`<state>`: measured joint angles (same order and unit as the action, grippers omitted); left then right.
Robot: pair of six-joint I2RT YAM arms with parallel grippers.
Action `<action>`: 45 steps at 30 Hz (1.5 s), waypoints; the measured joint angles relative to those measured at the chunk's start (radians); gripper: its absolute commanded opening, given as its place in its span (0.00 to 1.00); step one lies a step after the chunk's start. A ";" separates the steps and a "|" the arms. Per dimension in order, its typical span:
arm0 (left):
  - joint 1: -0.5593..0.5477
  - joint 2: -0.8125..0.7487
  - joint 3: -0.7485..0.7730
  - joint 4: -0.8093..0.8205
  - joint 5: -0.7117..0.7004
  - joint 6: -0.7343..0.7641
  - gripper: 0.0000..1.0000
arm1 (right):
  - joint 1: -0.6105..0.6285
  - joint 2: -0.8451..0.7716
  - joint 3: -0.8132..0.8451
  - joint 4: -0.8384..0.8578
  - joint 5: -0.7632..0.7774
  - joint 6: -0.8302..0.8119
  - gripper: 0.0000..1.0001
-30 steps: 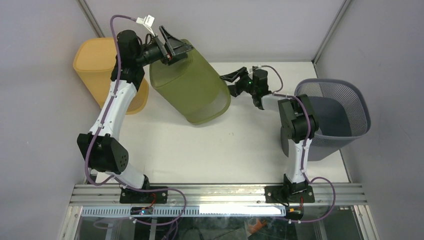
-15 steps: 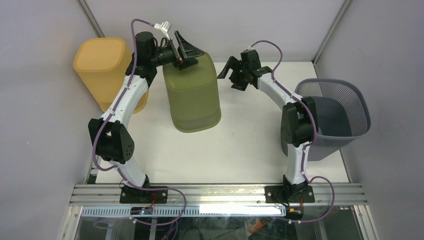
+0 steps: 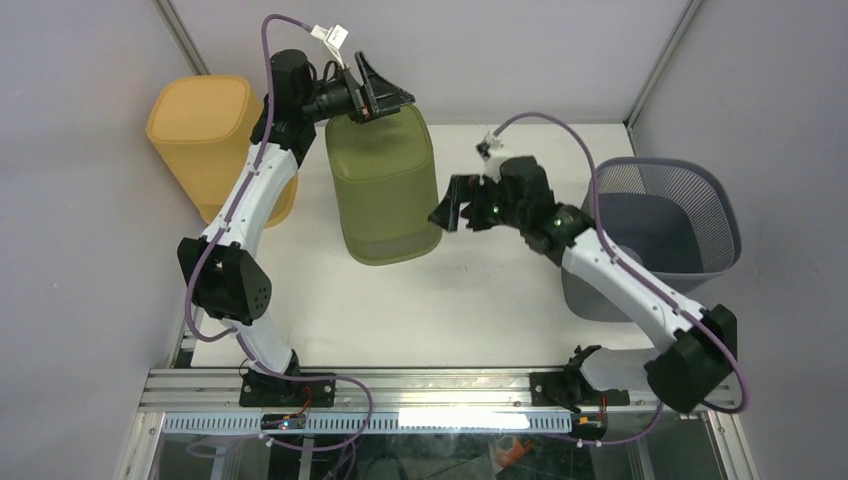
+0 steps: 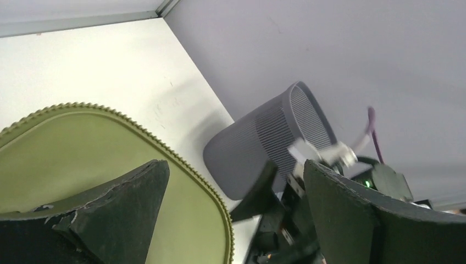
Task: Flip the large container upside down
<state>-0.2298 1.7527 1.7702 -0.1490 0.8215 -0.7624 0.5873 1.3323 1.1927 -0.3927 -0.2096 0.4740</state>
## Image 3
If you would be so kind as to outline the green plastic basket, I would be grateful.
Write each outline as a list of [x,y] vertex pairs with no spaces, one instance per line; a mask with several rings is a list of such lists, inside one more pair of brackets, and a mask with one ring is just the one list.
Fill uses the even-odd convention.
[[428,221],[439,202],[434,148],[416,106],[365,124],[334,118],[325,126],[325,146],[353,259],[383,266],[439,245],[441,230]]

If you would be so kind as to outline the yellow plastic basket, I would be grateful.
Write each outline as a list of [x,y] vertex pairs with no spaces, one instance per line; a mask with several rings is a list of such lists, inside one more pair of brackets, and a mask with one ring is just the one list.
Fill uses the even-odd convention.
[[154,103],[146,135],[209,225],[242,181],[263,102],[238,75],[179,78]]

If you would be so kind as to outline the grey plastic basket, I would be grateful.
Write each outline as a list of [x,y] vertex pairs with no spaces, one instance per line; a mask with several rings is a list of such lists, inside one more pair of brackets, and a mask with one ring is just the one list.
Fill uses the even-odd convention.
[[742,251],[718,178],[685,160],[619,157],[596,170],[603,228],[632,260],[681,293],[723,275]]

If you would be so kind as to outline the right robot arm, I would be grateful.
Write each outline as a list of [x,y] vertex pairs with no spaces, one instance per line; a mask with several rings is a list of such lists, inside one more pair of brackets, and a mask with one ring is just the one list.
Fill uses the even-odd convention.
[[564,368],[566,393],[559,396],[572,411],[623,390],[648,390],[680,413],[711,408],[710,395],[739,369],[735,315],[723,305],[702,306],[633,263],[595,219],[556,200],[532,156],[453,175],[428,220],[446,232],[461,222],[472,231],[517,230],[530,250],[593,287],[651,341],[648,349],[577,350]]

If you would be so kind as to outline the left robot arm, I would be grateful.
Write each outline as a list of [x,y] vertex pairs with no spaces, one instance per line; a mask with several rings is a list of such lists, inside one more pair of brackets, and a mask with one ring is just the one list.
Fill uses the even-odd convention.
[[265,376],[262,392],[277,406],[298,399],[301,380],[295,351],[267,317],[272,284],[256,260],[274,205],[299,173],[317,123],[338,117],[370,123],[415,101],[363,53],[354,61],[357,75],[331,61],[332,75],[321,78],[301,50],[265,57],[268,93],[238,179],[213,221],[177,249],[186,327],[204,343],[234,337],[251,369]]

